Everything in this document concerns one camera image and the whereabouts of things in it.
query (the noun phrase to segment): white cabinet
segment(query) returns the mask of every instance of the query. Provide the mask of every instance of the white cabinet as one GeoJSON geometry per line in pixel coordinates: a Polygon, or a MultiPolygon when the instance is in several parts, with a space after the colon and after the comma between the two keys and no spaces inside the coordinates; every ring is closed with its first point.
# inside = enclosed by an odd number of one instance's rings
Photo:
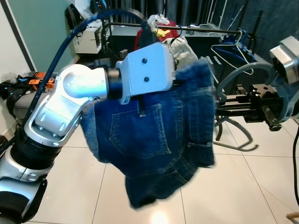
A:
{"type": "Polygon", "coordinates": [[[94,21],[74,38],[76,53],[97,54],[101,50],[102,21],[94,21]]]}

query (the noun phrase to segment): denim fabric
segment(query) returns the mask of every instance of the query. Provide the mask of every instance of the denim fabric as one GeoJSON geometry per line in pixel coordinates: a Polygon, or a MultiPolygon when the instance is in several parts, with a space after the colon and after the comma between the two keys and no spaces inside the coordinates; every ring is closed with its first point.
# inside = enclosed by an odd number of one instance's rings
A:
{"type": "Polygon", "coordinates": [[[181,85],[137,100],[94,101],[83,111],[82,127],[94,156],[126,176],[131,206],[169,197],[198,167],[214,164],[214,86],[210,68],[198,60],[176,71],[181,85]]]}

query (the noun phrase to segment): white floor tile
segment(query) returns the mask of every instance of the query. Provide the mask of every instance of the white floor tile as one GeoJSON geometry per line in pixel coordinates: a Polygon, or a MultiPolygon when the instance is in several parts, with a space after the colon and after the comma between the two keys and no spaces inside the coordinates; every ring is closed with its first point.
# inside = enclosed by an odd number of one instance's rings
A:
{"type": "Polygon", "coordinates": [[[240,155],[215,155],[182,188],[186,224],[275,224],[260,188],[240,155]]]}
{"type": "MultiPolygon", "coordinates": [[[[258,149],[245,152],[244,155],[292,156],[294,139],[284,128],[281,128],[278,132],[271,132],[265,122],[246,123],[243,117],[233,119],[243,125],[253,138],[253,143],[245,148],[251,148],[255,144],[259,145],[258,149]]],[[[238,128],[232,124],[228,124],[228,127],[238,145],[242,145],[247,141],[246,136],[238,128]]]]}
{"type": "Polygon", "coordinates": [[[292,158],[245,156],[245,159],[278,224],[288,223],[285,215],[299,211],[294,194],[292,158]]]}
{"type": "Polygon", "coordinates": [[[91,224],[105,164],[88,148],[64,147],[48,176],[48,187],[32,221],[91,224]]]}
{"type": "MultiPolygon", "coordinates": [[[[230,132],[226,122],[222,123],[222,135],[221,135],[221,138],[219,141],[219,143],[223,143],[223,144],[227,144],[227,145],[231,145],[231,146],[237,146],[235,140],[234,140],[234,137],[232,135],[232,133],[230,132]]],[[[217,134],[218,134],[218,130],[219,128],[215,128],[214,129],[214,141],[217,134]]],[[[222,147],[222,146],[218,146],[218,145],[213,145],[213,151],[215,154],[236,154],[236,155],[242,155],[242,153],[240,151],[237,151],[237,150],[234,150],[234,149],[231,149],[231,148],[226,148],[226,147],[222,147]]]]}
{"type": "Polygon", "coordinates": [[[273,214],[277,221],[277,224],[291,224],[291,221],[286,218],[286,214],[293,213],[291,208],[289,208],[287,205],[285,205],[283,202],[278,200],[274,195],[272,195],[270,192],[265,190],[264,188],[261,188],[263,195],[265,196],[273,214]]]}
{"type": "Polygon", "coordinates": [[[293,119],[288,119],[286,122],[281,123],[282,126],[287,130],[290,135],[295,138],[297,130],[298,130],[298,124],[293,119]]]}
{"type": "Polygon", "coordinates": [[[26,224],[48,224],[48,223],[27,222],[26,224]]]}
{"type": "Polygon", "coordinates": [[[107,164],[93,224],[185,224],[180,190],[169,199],[133,210],[124,175],[107,164]]]}
{"type": "Polygon", "coordinates": [[[81,125],[77,127],[77,129],[75,130],[75,132],[73,133],[73,135],[71,136],[71,138],[65,144],[64,147],[82,147],[82,148],[87,147],[88,148],[88,144],[84,137],[84,133],[81,125]]]}

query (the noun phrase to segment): bag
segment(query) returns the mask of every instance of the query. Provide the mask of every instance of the bag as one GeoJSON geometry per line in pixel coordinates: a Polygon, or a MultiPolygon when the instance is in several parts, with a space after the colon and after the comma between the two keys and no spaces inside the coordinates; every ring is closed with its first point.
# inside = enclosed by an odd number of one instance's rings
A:
{"type": "Polygon", "coordinates": [[[67,19],[67,23],[69,24],[71,30],[74,29],[80,22],[84,20],[80,12],[73,4],[70,4],[70,6],[66,8],[66,10],[64,11],[64,15],[67,19]]]}
{"type": "Polygon", "coordinates": [[[107,3],[105,0],[91,0],[90,11],[95,13],[102,13],[107,10],[107,3]]]}

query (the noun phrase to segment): yellow cloth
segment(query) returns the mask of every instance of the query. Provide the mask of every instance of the yellow cloth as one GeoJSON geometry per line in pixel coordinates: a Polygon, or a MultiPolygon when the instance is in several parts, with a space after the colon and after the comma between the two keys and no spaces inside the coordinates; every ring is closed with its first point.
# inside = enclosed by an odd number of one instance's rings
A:
{"type": "Polygon", "coordinates": [[[164,30],[161,30],[161,29],[155,29],[155,33],[156,33],[156,35],[159,37],[165,37],[166,36],[166,34],[168,34],[170,32],[170,30],[166,30],[166,31],[164,31],[164,30]]]}

